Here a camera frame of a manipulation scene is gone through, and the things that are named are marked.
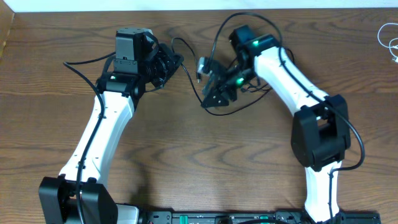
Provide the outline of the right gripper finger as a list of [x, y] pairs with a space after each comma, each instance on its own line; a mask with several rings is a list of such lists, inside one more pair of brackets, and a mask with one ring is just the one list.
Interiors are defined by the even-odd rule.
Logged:
[[229, 101], [225, 97], [223, 97], [221, 93], [215, 88], [212, 88], [201, 102], [202, 108], [212, 108], [228, 105]]
[[210, 73], [208, 76], [208, 81], [206, 85], [202, 89], [202, 94], [203, 95], [208, 95], [211, 91], [211, 89], [217, 84], [217, 75], [214, 73]]

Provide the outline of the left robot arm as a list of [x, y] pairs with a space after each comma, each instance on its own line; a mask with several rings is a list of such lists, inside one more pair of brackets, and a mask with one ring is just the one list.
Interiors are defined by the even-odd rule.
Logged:
[[122, 28], [115, 51], [102, 57], [101, 76], [88, 82], [95, 93], [83, 135], [57, 177], [44, 177], [39, 198], [46, 223], [141, 223], [146, 216], [110, 196], [108, 175], [120, 137], [146, 85], [164, 87], [183, 62], [150, 29]]

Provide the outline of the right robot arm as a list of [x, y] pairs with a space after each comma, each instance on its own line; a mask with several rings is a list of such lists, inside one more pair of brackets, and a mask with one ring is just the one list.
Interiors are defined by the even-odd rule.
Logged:
[[230, 34], [229, 41], [238, 59], [237, 66], [226, 68], [208, 57], [200, 58], [197, 63], [197, 72], [209, 77], [201, 106], [229, 105], [236, 101], [237, 89], [254, 77], [270, 85], [293, 117], [290, 144], [305, 168], [305, 211], [313, 223], [335, 221], [340, 211], [337, 179], [330, 176], [338, 175], [351, 140], [345, 122], [330, 108], [346, 116], [345, 99], [340, 95], [329, 96], [310, 82], [273, 35], [257, 36], [249, 26], [242, 26]]

